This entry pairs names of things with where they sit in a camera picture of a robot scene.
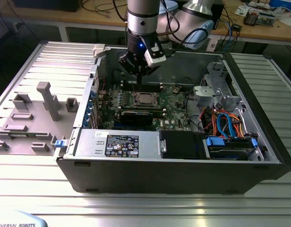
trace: wooden desk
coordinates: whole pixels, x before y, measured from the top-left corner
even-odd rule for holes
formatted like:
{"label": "wooden desk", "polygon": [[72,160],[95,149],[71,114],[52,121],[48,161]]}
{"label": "wooden desk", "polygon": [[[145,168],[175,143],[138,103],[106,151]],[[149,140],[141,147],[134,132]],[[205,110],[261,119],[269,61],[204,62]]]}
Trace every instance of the wooden desk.
{"label": "wooden desk", "polygon": [[[283,44],[291,45],[291,27],[276,21],[273,26],[247,26],[243,24],[243,16],[235,15],[238,6],[243,5],[240,0],[224,0],[229,17],[233,20],[233,23],[241,25],[241,33],[238,38],[239,41],[254,42],[254,43],[266,43],[266,44]],[[211,32],[210,46],[214,46],[222,35],[226,35],[227,30],[224,27],[223,22],[219,22],[216,30]]]}
{"label": "wooden desk", "polygon": [[[268,44],[283,44],[291,45],[291,27],[279,21],[276,21],[274,26],[246,26],[243,24],[243,16],[233,14],[235,7],[242,5],[239,0],[224,0],[229,16],[234,23],[242,25],[242,30],[238,38],[239,41],[255,42],[255,43],[268,43]],[[9,0],[14,11],[26,22],[32,24],[44,24],[57,26],[60,30],[62,41],[68,42],[67,27],[81,27],[91,29],[104,29],[104,30],[117,30],[124,31],[125,23],[123,23],[116,14],[114,9],[110,10],[111,18],[99,15],[95,12],[87,11],[80,8],[77,12],[63,12],[55,10],[43,9],[26,9],[15,8],[12,0]],[[111,0],[96,0],[96,4],[109,3]],[[126,0],[118,0],[117,5],[125,4]],[[93,0],[89,0],[85,7],[94,9]],[[113,5],[101,6],[100,9],[112,8]],[[10,22],[19,22],[19,19],[13,14],[6,0],[1,0],[1,13],[4,19]],[[124,15],[126,7],[118,8],[120,13]],[[211,31],[209,38],[211,39],[209,47],[217,42],[222,36],[227,34],[223,22],[220,22],[216,30]]]}

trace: workbench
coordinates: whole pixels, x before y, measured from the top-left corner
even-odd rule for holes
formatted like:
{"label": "workbench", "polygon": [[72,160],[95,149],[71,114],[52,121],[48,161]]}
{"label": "workbench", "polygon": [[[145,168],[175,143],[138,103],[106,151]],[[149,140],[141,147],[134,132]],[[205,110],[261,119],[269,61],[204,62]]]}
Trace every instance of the workbench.
{"label": "workbench", "polygon": [[[9,0],[14,11],[27,23],[27,24],[40,24],[57,26],[60,31],[61,40],[63,42],[69,42],[69,36],[67,33],[67,27],[79,27],[90,29],[103,29],[124,31],[125,23],[123,23],[116,14],[115,10],[110,10],[111,18],[99,15],[95,12],[87,11],[80,8],[77,12],[63,12],[55,10],[43,10],[43,9],[27,9],[27,8],[15,8],[13,2]],[[96,4],[109,3],[111,0],[97,0]],[[226,8],[229,13],[229,17],[233,22],[242,25],[242,30],[238,41],[265,43],[265,44],[279,44],[279,45],[291,45],[291,27],[285,25],[279,21],[276,21],[274,26],[246,26],[243,24],[243,16],[233,14],[239,5],[243,3],[239,0],[224,0]],[[117,1],[117,5],[125,4],[125,0]],[[85,7],[88,9],[94,9],[94,2],[90,0],[86,3]],[[20,22],[14,13],[10,10],[6,0],[1,0],[1,13],[5,21],[11,23]],[[108,9],[108,6],[102,6],[100,9]],[[119,11],[122,15],[125,14],[126,6],[119,7]],[[210,43],[208,45],[208,51],[214,51],[216,42],[223,39],[228,33],[223,22],[220,22],[217,29],[211,31],[209,35]]]}
{"label": "workbench", "polygon": [[[93,46],[39,44],[0,97],[0,128],[17,93],[41,99],[36,85],[42,80],[55,84],[52,94],[58,100],[75,94],[80,102],[84,90],[71,83],[86,82],[94,64]],[[291,82],[262,55],[232,57],[291,155]],[[5,154],[0,155],[2,209],[32,213],[50,227],[291,226],[291,172],[277,181],[263,181],[244,195],[78,193],[52,156]]]}

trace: motherboard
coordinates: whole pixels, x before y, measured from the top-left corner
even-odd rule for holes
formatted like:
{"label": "motherboard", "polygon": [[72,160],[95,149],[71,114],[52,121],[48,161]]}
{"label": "motherboard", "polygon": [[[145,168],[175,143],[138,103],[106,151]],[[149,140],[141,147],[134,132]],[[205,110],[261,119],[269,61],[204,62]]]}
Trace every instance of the motherboard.
{"label": "motherboard", "polygon": [[98,92],[98,128],[190,131],[185,94],[175,85],[113,85]]}

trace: cpu socket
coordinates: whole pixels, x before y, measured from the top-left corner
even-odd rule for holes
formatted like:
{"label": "cpu socket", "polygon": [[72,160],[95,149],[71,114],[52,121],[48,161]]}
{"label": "cpu socket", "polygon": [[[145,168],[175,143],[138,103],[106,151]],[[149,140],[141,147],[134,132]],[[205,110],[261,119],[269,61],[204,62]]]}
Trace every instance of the cpu socket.
{"label": "cpu socket", "polygon": [[147,107],[157,107],[158,106],[158,95],[157,93],[147,93],[147,92],[135,92],[134,106],[147,106]]}

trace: power strip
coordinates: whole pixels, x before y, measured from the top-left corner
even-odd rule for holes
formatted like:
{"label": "power strip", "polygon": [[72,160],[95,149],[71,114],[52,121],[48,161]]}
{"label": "power strip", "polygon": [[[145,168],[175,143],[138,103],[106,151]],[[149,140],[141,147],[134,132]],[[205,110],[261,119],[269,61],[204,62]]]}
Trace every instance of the power strip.
{"label": "power strip", "polygon": [[269,6],[268,4],[264,4],[264,3],[262,3],[262,2],[260,2],[260,3],[256,3],[256,2],[254,2],[254,1],[251,1],[251,2],[248,4],[248,6],[250,6],[250,7],[262,7],[262,8],[265,8],[265,9],[269,9],[269,8],[270,8],[270,6]]}

